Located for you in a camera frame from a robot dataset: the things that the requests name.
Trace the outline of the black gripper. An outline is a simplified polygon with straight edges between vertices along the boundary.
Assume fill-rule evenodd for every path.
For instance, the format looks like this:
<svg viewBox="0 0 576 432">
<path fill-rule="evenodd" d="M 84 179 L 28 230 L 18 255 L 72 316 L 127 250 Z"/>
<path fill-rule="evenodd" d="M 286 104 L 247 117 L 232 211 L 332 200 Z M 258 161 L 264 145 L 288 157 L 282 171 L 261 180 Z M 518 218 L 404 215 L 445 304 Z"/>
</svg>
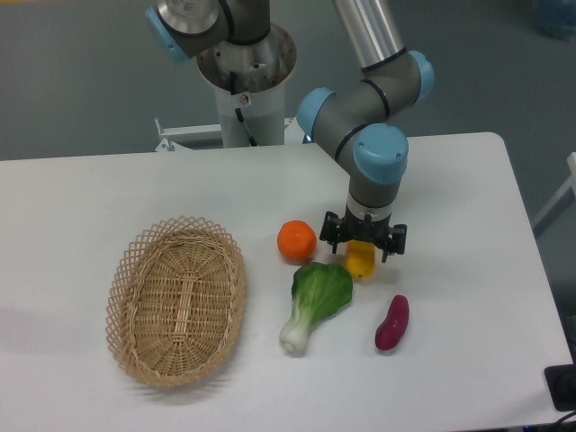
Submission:
<svg viewBox="0 0 576 432">
<path fill-rule="evenodd" d="M 403 255 L 406 247 L 408 227 L 405 224 L 397 224 L 390 227 L 388 215 L 382 220 L 367 220 L 356 217 L 349 209 L 346 209 L 344 219 L 336 213 L 327 211 L 319 234 L 319 240 L 331 246 L 331 253 L 338 252 L 338 245 L 350 240 L 358 240 L 383 246 L 382 262 L 386 263 L 388 257 Z"/>
</svg>

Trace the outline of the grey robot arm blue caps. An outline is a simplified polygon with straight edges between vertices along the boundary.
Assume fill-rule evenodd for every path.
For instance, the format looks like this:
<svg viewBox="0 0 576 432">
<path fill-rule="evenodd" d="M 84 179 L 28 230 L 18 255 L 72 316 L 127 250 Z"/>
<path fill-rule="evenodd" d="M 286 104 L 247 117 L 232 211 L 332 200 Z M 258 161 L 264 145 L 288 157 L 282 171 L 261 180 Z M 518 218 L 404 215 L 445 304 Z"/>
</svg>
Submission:
<svg viewBox="0 0 576 432">
<path fill-rule="evenodd" d="M 328 212 L 320 239 L 352 240 L 385 257 L 405 250 L 407 228 L 391 225 L 409 143 L 389 119 L 426 97 L 435 71 L 401 40 L 385 1 L 336 1 L 362 70 L 344 94 L 318 88 L 301 101 L 296 121 L 349 176 L 346 211 Z M 217 100 L 227 148 L 284 142 L 284 85 L 297 53 L 292 37 L 270 20 L 267 1 L 157 1 L 146 19 L 173 61 L 195 59 Z"/>
</svg>

